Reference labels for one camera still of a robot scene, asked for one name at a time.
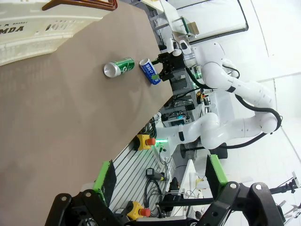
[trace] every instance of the brown handle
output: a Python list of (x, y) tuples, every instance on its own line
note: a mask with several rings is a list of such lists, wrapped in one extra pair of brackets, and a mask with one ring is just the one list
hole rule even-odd
[(109, 0), (109, 1), (113, 1), (112, 4), (115, 3), (115, 7), (110, 8), (108, 5), (104, 4), (103, 1), (74, 1), (74, 0), (51, 0), (50, 2), (48, 2), (46, 5), (44, 5), (42, 7), (43, 11), (46, 11), (50, 8), (53, 8), (55, 6), (58, 6), (60, 4), (64, 4), (64, 5), (73, 5), (73, 6), (84, 6), (84, 7), (90, 7), (90, 8), (99, 8), (99, 9), (103, 9), (103, 10), (108, 10), (108, 11), (114, 11), (115, 9), (117, 9), (117, 1), (116, 0)]
[(116, 1), (114, 1), (114, 0), (109, 0), (108, 2), (106, 2), (106, 1), (102, 1), (102, 4), (106, 4), (106, 5), (109, 5), (109, 6), (111, 6), (111, 5), (115, 5), (115, 4), (117, 4), (117, 2), (116, 2)]

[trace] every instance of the soda can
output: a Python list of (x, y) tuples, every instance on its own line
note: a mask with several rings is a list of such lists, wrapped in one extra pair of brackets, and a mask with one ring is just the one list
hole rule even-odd
[(135, 62), (132, 58), (126, 57), (118, 61), (112, 61), (107, 63), (103, 72), (106, 76), (110, 78), (115, 78), (125, 72), (132, 70), (135, 66)]
[(144, 74), (146, 75), (146, 77), (152, 84), (156, 85), (161, 81), (161, 79), (158, 79), (158, 78), (153, 79), (152, 78), (153, 75), (157, 74), (157, 71), (156, 71), (154, 65), (151, 63), (151, 61), (148, 58), (141, 60), (139, 62), (139, 66), (141, 67), (142, 71), (144, 72)]

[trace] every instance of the metal grating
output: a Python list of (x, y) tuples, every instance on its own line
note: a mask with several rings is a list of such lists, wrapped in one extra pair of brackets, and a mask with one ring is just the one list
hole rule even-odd
[[(125, 208), (128, 201), (137, 201), (143, 205), (144, 188), (147, 183), (145, 170), (149, 167), (156, 171), (165, 172), (164, 166), (158, 164), (153, 151), (134, 151), (129, 145), (114, 160), (114, 167), (117, 182), (110, 203), (110, 209), (115, 212), (119, 208)], [(173, 159), (168, 164), (168, 168), (173, 175), (175, 164)], [(165, 190), (165, 181), (158, 181), (162, 192)], [(159, 200), (159, 195), (152, 195), (150, 198), (150, 209), (154, 209), (155, 203)]]

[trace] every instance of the can lid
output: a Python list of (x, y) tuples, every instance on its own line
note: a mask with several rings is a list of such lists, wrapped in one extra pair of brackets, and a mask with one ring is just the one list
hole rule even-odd
[(141, 60), (141, 61), (139, 62), (139, 65), (140, 65), (140, 66), (145, 65), (145, 64), (148, 62), (148, 60), (149, 60), (148, 58)]
[(120, 68), (112, 62), (109, 62), (104, 66), (103, 72), (110, 78), (115, 78), (116, 76), (121, 74)]

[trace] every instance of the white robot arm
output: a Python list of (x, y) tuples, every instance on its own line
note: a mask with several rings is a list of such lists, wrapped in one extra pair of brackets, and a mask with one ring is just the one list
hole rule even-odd
[[(231, 61), (225, 59), (220, 44), (211, 42), (192, 48), (189, 55), (184, 55), (184, 62), (187, 67), (201, 65), (202, 77), (208, 87), (234, 93), (255, 108), (274, 108), (268, 89), (257, 82), (243, 82), (238, 79), (238, 70)], [(223, 67), (233, 69), (232, 75), (227, 74)], [(261, 132), (271, 133), (276, 130), (277, 123), (274, 114), (255, 111), (255, 116), (251, 118), (236, 119), (221, 125), (216, 114), (207, 113), (189, 124), (157, 128), (157, 139), (168, 140), (165, 149), (167, 154), (172, 155), (178, 144), (193, 142), (198, 137), (201, 138), (203, 147), (214, 149), (234, 138), (254, 137)]]

